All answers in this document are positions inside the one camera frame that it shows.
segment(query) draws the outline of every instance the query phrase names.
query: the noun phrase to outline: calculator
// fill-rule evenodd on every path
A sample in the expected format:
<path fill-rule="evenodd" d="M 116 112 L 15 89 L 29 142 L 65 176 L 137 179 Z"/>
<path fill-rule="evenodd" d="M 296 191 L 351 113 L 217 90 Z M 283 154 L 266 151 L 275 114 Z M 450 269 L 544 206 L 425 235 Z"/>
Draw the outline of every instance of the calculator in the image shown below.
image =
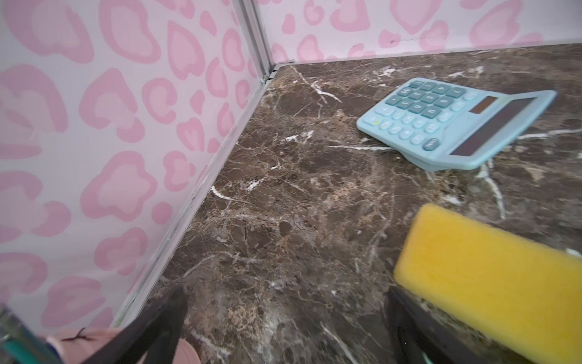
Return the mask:
<path fill-rule="evenodd" d="M 426 171 L 475 169 L 526 130 L 555 97 L 552 90 L 507 95 L 417 77 L 356 125 Z"/>

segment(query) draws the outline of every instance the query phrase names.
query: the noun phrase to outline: pink leopard print wall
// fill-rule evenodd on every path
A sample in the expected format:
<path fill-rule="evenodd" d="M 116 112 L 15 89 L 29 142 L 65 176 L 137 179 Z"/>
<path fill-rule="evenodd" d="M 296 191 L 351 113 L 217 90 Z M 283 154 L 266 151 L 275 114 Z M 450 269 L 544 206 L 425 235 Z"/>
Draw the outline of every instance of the pink leopard print wall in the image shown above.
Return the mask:
<path fill-rule="evenodd" d="M 579 0 L 257 0 L 275 63 L 582 41 Z"/>
<path fill-rule="evenodd" d="M 0 301 L 108 327 L 260 82 L 230 0 L 4 0 Z"/>

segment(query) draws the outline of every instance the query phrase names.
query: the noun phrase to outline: marble surface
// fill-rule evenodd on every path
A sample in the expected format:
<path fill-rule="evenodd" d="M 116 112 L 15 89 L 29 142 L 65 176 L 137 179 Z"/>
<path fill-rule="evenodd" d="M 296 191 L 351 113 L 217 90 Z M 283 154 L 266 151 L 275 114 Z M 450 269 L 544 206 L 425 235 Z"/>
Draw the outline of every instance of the marble surface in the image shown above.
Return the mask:
<path fill-rule="evenodd" d="M 416 76 L 558 97 L 480 169 L 429 173 L 355 126 Z M 152 297 L 187 287 L 202 363 L 394 363 L 379 308 L 424 203 L 582 251 L 581 76 L 582 45 L 285 66 Z M 527 362 L 434 312 L 490 362 Z"/>

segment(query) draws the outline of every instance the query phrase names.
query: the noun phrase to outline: calculator button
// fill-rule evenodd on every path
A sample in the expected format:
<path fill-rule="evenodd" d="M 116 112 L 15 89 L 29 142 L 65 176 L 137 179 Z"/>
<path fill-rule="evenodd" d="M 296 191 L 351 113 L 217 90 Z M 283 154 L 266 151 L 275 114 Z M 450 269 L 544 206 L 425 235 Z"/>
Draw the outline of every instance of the calculator button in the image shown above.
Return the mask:
<path fill-rule="evenodd" d="M 478 92 L 475 92 L 475 91 L 468 92 L 465 94 L 465 96 L 463 96 L 463 100 L 470 101 L 470 100 L 476 98 L 477 95 L 479 95 Z"/>
<path fill-rule="evenodd" d="M 416 120 L 415 122 L 412 123 L 412 126 L 414 126 L 416 129 L 420 129 L 424 126 L 424 124 L 427 123 L 427 120 L 424 118 L 420 118 L 418 120 Z"/>
<path fill-rule="evenodd" d="M 424 91 L 416 90 L 415 92 L 408 95 L 408 98 L 411 98 L 412 100 L 420 100 L 420 98 L 424 96 L 425 93 L 426 92 Z"/>
<path fill-rule="evenodd" d="M 397 103 L 399 103 L 402 100 L 402 98 L 400 96 L 394 95 L 394 96 L 390 96 L 385 102 L 388 105 L 394 106 Z"/>
<path fill-rule="evenodd" d="M 404 116 L 404 114 L 405 114 L 405 112 L 404 112 L 404 111 L 402 111 L 402 110 L 398 110 L 398 111 L 396 111 L 394 114 L 392 114 L 392 119 L 394 119 L 394 120 L 398 120 L 398 119 L 400 119 L 401 117 L 403 117 L 403 116 Z"/>
<path fill-rule="evenodd" d="M 422 85 L 423 85 L 423 83 L 424 83 L 423 81 L 412 81 L 412 82 L 410 83 L 410 85 L 408 85 L 408 86 L 409 86 L 409 87 L 412 87 L 413 89 L 417 89 L 417 88 L 419 88 L 420 86 L 422 86 Z"/>
<path fill-rule="evenodd" d="M 390 128 L 391 125 L 392 125 L 392 121 L 387 120 L 387 121 L 380 124 L 380 130 L 386 130 L 387 128 Z"/>
<path fill-rule="evenodd" d="M 447 96 L 441 96 L 436 102 L 435 102 L 435 106 L 438 107 L 442 107 L 443 109 L 446 109 L 447 107 L 449 107 L 453 102 L 454 102 L 454 98 L 450 98 Z"/>
<path fill-rule="evenodd" d="M 422 87 L 420 87 L 420 89 L 422 91 L 430 91 L 432 90 L 435 86 L 437 85 L 436 82 L 426 82 L 424 83 L 424 85 L 422 85 Z"/>
<path fill-rule="evenodd" d="M 465 106 L 465 103 L 462 101 L 457 101 L 456 103 L 454 103 L 453 105 L 451 105 L 450 109 L 452 111 L 459 111 L 463 108 L 463 106 Z"/>
<path fill-rule="evenodd" d="M 424 131 L 429 133 L 429 134 L 432 134 L 432 133 L 436 132 L 438 128 L 439 128 L 438 124 L 430 123 L 427 125 L 426 128 L 424 128 Z"/>
<path fill-rule="evenodd" d="M 450 111 L 445 111 L 438 116 L 438 120 L 440 122 L 447 122 L 453 116 L 453 113 Z"/>
<path fill-rule="evenodd" d="M 410 139 L 410 142 L 411 142 L 413 145 L 417 146 L 417 145 L 419 145 L 420 143 L 422 143 L 422 142 L 423 142 L 423 140 L 424 140 L 424 135 L 422 135 L 422 134 L 416 134 L 416 135 L 415 135 L 415 136 L 414 136 L 412 139 Z"/>
<path fill-rule="evenodd" d="M 395 125 L 395 126 L 391 127 L 390 130 L 388 130 L 388 132 L 390 134 L 394 135 L 394 134 L 398 134 L 401 130 L 402 130 L 402 127 L 400 125 Z"/>
<path fill-rule="evenodd" d="M 408 111 L 413 112 L 415 114 L 420 114 L 426 108 L 427 108 L 426 104 L 416 102 L 416 103 L 412 104 L 412 106 L 408 109 Z"/>
<path fill-rule="evenodd" d="M 440 84 L 438 86 L 436 86 L 436 88 L 432 91 L 435 94 L 439 94 L 439 95 L 444 95 L 445 92 L 450 90 L 450 86 L 445 85 L 445 84 Z"/>
<path fill-rule="evenodd" d="M 452 89 L 449 90 L 449 92 L 446 93 L 446 95 L 454 98 L 459 98 L 462 94 L 465 93 L 465 91 L 467 91 L 467 89 L 464 89 L 462 87 L 453 87 Z"/>
<path fill-rule="evenodd" d="M 394 108 L 388 105 L 378 105 L 374 108 L 374 111 L 382 116 L 390 116 L 394 112 Z"/>
<path fill-rule="evenodd" d="M 429 106 L 423 111 L 421 115 L 426 116 L 429 119 L 434 119 L 440 113 L 441 113 L 440 109 L 437 109 L 434 106 Z"/>
<path fill-rule="evenodd" d="M 412 136 L 412 134 L 414 134 L 412 129 L 404 129 L 403 131 L 401 131 L 400 134 L 398 134 L 398 136 L 400 139 L 406 140 L 406 139 L 410 138 Z"/>
<path fill-rule="evenodd" d="M 364 115 L 364 117 L 362 118 L 362 121 L 365 122 L 366 124 L 376 126 L 376 125 L 380 124 L 382 119 L 383 119 L 383 117 L 381 117 L 380 115 L 367 114 L 367 115 Z"/>
<path fill-rule="evenodd" d="M 405 98 L 404 100 L 402 100 L 401 102 L 396 104 L 396 107 L 406 110 L 411 105 L 412 105 L 412 100 Z"/>
<path fill-rule="evenodd" d="M 402 118 L 402 124 L 410 124 L 416 119 L 416 115 L 407 113 L 404 118 Z"/>
<path fill-rule="evenodd" d="M 424 95 L 420 101 L 427 103 L 427 104 L 432 104 L 433 102 L 435 102 L 438 98 L 438 95 L 436 94 L 426 94 Z"/>
<path fill-rule="evenodd" d="M 406 97 L 408 96 L 412 91 L 414 91 L 414 89 L 411 89 L 410 87 L 405 87 L 403 89 L 401 89 L 400 91 L 398 91 L 396 94 L 400 95 L 402 97 Z"/>
<path fill-rule="evenodd" d="M 423 149 L 426 151 L 433 151 L 435 150 L 439 145 L 441 145 L 441 141 L 438 140 L 437 138 L 430 138 L 427 140 L 426 143 L 423 144 Z"/>

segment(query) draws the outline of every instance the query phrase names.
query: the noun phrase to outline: yellow sponge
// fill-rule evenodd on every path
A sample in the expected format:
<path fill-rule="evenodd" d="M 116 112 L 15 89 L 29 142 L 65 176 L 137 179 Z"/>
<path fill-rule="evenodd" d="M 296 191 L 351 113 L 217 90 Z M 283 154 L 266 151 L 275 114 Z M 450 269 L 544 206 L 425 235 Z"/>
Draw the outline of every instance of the yellow sponge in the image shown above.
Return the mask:
<path fill-rule="evenodd" d="M 395 278 L 534 362 L 582 363 L 578 257 L 428 204 Z"/>

